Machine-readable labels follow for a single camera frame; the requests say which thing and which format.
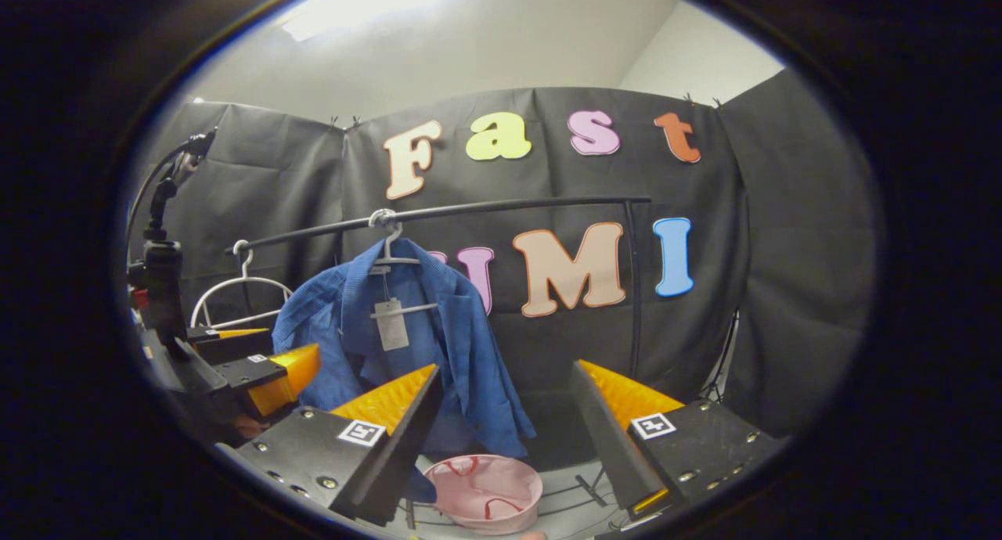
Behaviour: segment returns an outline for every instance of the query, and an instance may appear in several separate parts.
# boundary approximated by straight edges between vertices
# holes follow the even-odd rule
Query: white wall
[[[623,77],[623,90],[714,105],[770,79],[783,63],[708,13],[679,2]]]

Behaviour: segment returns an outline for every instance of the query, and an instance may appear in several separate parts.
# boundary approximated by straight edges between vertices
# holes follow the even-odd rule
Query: black clothing rack
[[[506,211],[511,209],[528,209],[533,207],[559,207],[559,205],[601,205],[620,204],[626,214],[626,241],[629,244],[629,265],[630,275],[633,277],[633,340],[630,344],[630,378],[636,377],[636,366],[639,361],[640,349],[640,276],[637,272],[637,239],[634,228],[633,204],[650,203],[648,196],[567,196],[551,198],[509,198],[509,200],[486,201],[482,203],[464,203],[460,205],[444,205],[443,207],[429,207],[426,209],[416,209],[413,211],[397,212],[393,218],[395,221],[409,221],[412,219],[429,219],[433,216],[461,215],[465,212],[487,212]],[[271,246],[290,240],[301,239],[301,237],[315,237],[330,233],[340,233],[344,230],[363,229],[369,227],[369,218],[351,219],[328,225],[319,225],[307,229],[291,230],[291,232],[262,237],[242,244],[240,250],[249,250],[259,246]],[[226,254],[232,254],[232,248],[225,248]]]

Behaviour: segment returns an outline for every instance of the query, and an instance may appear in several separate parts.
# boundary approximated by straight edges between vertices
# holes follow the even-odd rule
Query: clothing tag
[[[383,341],[384,351],[403,349],[411,344],[411,341],[407,338],[407,327],[404,325],[403,313],[393,315],[394,312],[400,312],[401,309],[403,308],[401,308],[400,300],[397,300],[397,298],[393,298],[389,302],[376,304],[377,315],[391,314],[386,317],[376,318],[376,326],[379,327],[379,338],[380,341]]]

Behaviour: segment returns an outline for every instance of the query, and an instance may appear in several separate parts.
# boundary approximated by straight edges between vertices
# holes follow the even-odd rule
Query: orange letter
[[[689,147],[688,141],[685,140],[685,134],[692,132],[692,126],[689,123],[680,122],[678,116],[667,112],[667,114],[655,119],[654,125],[664,130],[664,137],[668,140],[668,148],[677,159],[683,162],[696,162],[699,159],[699,149]]]
[[[594,223],[584,232],[577,257],[570,255],[550,230],[530,230],[515,237],[512,244],[525,255],[525,272],[529,279],[529,303],[522,306],[527,318],[548,316],[557,311],[550,300],[549,286],[556,290],[567,309],[577,306],[585,281],[588,295],[584,305],[602,308],[626,299],[619,287],[619,223]]]
[[[390,187],[386,189],[387,198],[404,197],[424,186],[425,179],[414,175],[414,165],[428,170],[432,165],[432,146],[428,139],[434,140],[441,136],[442,125],[437,120],[430,120],[424,125],[390,137],[383,143],[383,148],[390,151]]]

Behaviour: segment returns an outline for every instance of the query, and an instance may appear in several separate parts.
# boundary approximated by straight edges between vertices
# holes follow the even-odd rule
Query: pink letter
[[[619,150],[619,136],[608,129],[612,118],[605,112],[573,112],[567,118],[567,127],[574,134],[570,144],[582,155],[611,155]]]
[[[494,259],[494,251],[483,246],[463,248],[456,254],[456,259],[466,264],[466,278],[472,281],[473,286],[480,293],[480,299],[484,303],[484,312],[491,313],[491,277],[487,272],[487,262]]]

